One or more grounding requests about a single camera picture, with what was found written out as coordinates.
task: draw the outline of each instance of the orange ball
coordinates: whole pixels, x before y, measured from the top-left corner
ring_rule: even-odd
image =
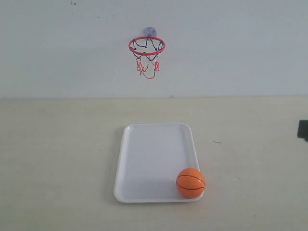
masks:
[[[204,191],[205,178],[198,169],[186,168],[177,177],[177,188],[187,198],[198,197]]]

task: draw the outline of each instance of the white tray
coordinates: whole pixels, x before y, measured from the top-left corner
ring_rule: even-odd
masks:
[[[199,169],[185,124],[134,124],[123,132],[114,195],[124,203],[189,202],[177,187],[183,169]]]

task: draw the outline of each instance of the hoop net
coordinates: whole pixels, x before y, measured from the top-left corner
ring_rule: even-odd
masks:
[[[159,55],[165,49],[164,41],[157,37],[144,36],[133,39],[128,46],[136,57],[139,75],[144,75],[147,79],[154,78],[159,71]]]

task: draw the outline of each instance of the white wall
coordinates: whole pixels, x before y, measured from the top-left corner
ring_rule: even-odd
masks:
[[[2,0],[0,98],[308,95],[307,0]],[[166,42],[136,71],[128,42]]]

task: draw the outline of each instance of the beige table surface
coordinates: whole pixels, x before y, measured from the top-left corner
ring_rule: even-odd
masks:
[[[307,231],[308,98],[0,101],[0,231]],[[121,204],[124,126],[192,128],[203,198]]]

